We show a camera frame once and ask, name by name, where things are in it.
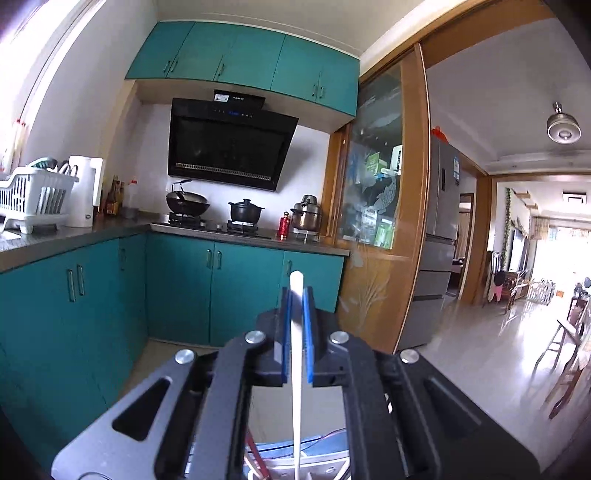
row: cabinet door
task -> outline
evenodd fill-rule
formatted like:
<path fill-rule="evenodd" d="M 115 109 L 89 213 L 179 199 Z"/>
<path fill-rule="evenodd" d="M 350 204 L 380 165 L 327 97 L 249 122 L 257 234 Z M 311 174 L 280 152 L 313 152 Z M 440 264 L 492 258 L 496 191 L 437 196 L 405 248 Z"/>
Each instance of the cabinet door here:
<path fill-rule="evenodd" d="M 359 89 L 359 60 L 345 53 L 325 48 L 318 103 L 339 112 L 355 115 Z"/>
<path fill-rule="evenodd" d="M 2 362 L 13 387 L 0 401 L 47 472 L 59 450 L 106 410 L 84 356 L 78 304 L 68 294 L 73 260 L 63 254 L 0 275 L 10 299 L 0 316 Z"/>
<path fill-rule="evenodd" d="M 285 252 L 281 286 L 290 286 L 290 274 L 296 270 L 304 274 L 304 286 L 314 290 L 316 308 L 334 312 L 339 296 L 343 257 L 336 255 Z"/>
<path fill-rule="evenodd" d="M 236 40 L 216 80 L 269 90 L 284 39 L 283 33 L 236 25 Z"/>
<path fill-rule="evenodd" d="M 146 320 L 146 236 L 119 239 L 122 317 L 129 357 L 135 362 L 148 340 Z"/>
<path fill-rule="evenodd" d="M 271 90 L 315 102 L 324 49 L 317 43 L 286 35 Z"/>
<path fill-rule="evenodd" d="M 135 56 L 125 78 L 165 78 L 192 26 L 193 22 L 157 23 Z"/>
<path fill-rule="evenodd" d="M 80 248 L 74 253 L 82 345 L 105 401 L 111 406 L 134 366 L 119 293 L 119 240 Z"/>
<path fill-rule="evenodd" d="M 185 39 L 167 77 L 214 80 L 222 57 L 236 38 L 236 25 L 196 22 Z"/>
<path fill-rule="evenodd" d="M 173 342 L 209 343 L 209 295 L 214 243 L 175 235 L 148 235 L 148 333 Z"/>
<path fill-rule="evenodd" d="M 276 307 L 282 261 L 282 250 L 216 243 L 211 345 L 252 330 L 260 313 Z"/>

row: cabinet handle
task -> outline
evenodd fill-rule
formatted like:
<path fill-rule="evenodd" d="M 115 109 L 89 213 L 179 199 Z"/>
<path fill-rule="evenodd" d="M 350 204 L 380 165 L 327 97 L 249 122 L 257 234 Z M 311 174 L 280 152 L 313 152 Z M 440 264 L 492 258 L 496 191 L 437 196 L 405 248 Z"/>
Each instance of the cabinet handle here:
<path fill-rule="evenodd" d="M 76 265 L 76 273 L 78 276 L 78 293 L 80 294 L 80 297 L 83 297 L 86 292 L 84 290 L 84 270 L 82 265 Z"/>
<path fill-rule="evenodd" d="M 74 272 L 71 268 L 68 268 L 66 271 L 68 273 L 68 297 L 70 303 L 74 303 L 76 301 L 76 292 L 74 291 Z"/>

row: refrigerator drawer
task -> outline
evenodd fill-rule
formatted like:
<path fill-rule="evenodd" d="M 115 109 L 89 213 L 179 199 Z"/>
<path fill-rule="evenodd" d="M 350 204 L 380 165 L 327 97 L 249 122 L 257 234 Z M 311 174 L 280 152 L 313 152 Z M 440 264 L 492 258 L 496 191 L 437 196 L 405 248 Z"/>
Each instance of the refrigerator drawer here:
<path fill-rule="evenodd" d="M 439 328 L 442 307 L 443 298 L 413 300 L 396 350 L 429 343 Z"/>
<path fill-rule="evenodd" d="M 419 270 L 449 272 L 455 250 L 456 247 L 454 245 L 430 242 L 426 238 L 423 245 L 423 253 L 421 254 L 421 262 L 418 266 Z"/>
<path fill-rule="evenodd" d="M 445 295 L 449 276 L 449 272 L 425 272 L 419 270 L 413 296 Z"/>

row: hanging plant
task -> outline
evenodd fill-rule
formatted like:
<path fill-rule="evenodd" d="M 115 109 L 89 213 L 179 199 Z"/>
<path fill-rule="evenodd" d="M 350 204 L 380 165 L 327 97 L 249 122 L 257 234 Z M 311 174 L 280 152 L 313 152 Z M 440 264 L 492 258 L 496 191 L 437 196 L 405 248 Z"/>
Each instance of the hanging plant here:
<path fill-rule="evenodd" d="M 506 269 L 507 245 L 511 231 L 511 189 L 505 189 L 505 230 L 503 231 L 503 248 L 501 249 L 501 265 Z"/>

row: curtain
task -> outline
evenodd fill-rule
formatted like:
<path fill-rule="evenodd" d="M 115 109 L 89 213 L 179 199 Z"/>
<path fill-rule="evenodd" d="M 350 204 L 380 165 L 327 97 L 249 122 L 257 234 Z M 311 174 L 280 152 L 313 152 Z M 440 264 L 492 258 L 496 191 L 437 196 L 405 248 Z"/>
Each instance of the curtain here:
<path fill-rule="evenodd" d="M 470 213 L 460 212 L 457 222 L 456 251 L 453 258 L 465 257 L 468 250 L 468 235 L 470 235 Z"/>
<path fill-rule="evenodd" d="M 533 217 L 531 219 L 531 237 L 534 240 L 548 240 L 548 230 L 550 229 L 550 219 Z"/>

